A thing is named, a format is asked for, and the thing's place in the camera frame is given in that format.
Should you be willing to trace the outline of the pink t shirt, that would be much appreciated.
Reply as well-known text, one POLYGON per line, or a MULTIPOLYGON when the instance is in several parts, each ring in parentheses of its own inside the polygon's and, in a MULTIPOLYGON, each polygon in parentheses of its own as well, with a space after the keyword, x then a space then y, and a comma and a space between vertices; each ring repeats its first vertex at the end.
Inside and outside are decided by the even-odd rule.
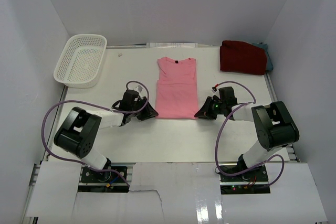
POLYGON ((196 59, 157 61, 155 110, 158 119, 194 120, 198 111, 196 59))

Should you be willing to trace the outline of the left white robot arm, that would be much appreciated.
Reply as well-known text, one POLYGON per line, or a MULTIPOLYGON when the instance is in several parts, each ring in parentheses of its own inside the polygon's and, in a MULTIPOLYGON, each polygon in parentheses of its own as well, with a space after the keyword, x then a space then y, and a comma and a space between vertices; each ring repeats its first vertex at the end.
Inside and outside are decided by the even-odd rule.
POLYGON ((128 89, 111 109, 88 111, 80 107, 72 108, 58 129, 54 144, 93 168, 93 176, 104 182, 110 178, 111 162, 93 147, 98 131, 124 126, 132 118, 144 121, 158 115, 147 98, 140 95, 140 91, 128 89))

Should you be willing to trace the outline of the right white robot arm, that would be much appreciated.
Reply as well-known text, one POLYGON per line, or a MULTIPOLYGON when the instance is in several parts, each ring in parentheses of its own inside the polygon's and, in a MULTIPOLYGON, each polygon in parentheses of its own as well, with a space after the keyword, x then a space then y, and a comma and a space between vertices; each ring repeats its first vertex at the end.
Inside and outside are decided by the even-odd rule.
POLYGON ((281 149, 299 140, 299 130, 292 119, 287 107, 282 101, 269 105, 257 105, 252 102, 238 103, 233 87, 217 88, 219 95, 207 97, 204 105, 196 112, 198 119, 215 120, 223 115, 225 120, 220 128, 215 143, 215 172, 227 177, 238 176, 241 180, 250 181, 256 175, 256 168, 264 165, 275 157, 281 149), (221 133, 227 122, 246 121, 254 123, 257 141, 238 158, 237 165, 228 168, 220 166, 218 147, 221 133))

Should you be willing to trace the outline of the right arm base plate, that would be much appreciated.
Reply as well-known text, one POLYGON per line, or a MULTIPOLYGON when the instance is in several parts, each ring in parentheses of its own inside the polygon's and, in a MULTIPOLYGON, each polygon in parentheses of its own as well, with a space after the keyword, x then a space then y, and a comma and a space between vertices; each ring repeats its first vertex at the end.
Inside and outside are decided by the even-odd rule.
POLYGON ((220 175, 220 192, 222 195, 254 195, 269 194, 268 174, 264 166, 254 168, 238 176, 224 176, 215 168, 215 173, 220 175))

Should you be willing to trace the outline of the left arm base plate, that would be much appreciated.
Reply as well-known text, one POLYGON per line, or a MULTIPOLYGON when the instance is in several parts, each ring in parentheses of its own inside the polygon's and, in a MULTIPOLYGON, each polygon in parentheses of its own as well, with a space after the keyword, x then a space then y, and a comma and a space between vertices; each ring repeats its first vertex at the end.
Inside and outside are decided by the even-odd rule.
POLYGON ((128 193, 129 186, 116 173, 97 173, 84 167, 81 171, 78 192, 81 193, 128 193))

